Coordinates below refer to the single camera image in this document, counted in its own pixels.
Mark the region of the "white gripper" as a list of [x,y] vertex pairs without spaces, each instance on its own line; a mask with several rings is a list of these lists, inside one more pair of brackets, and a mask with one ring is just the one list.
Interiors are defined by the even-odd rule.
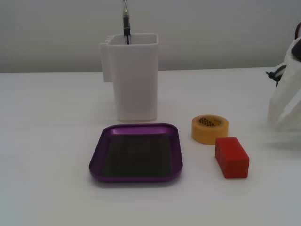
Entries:
[[301,23],[298,23],[294,33],[294,41],[291,43],[284,62],[278,66],[275,72],[270,72],[269,77],[277,81],[277,87],[270,99],[268,110],[268,122],[277,124],[281,131],[297,128],[301,123],[301,102],[283,118],[285,108],[301,90]]

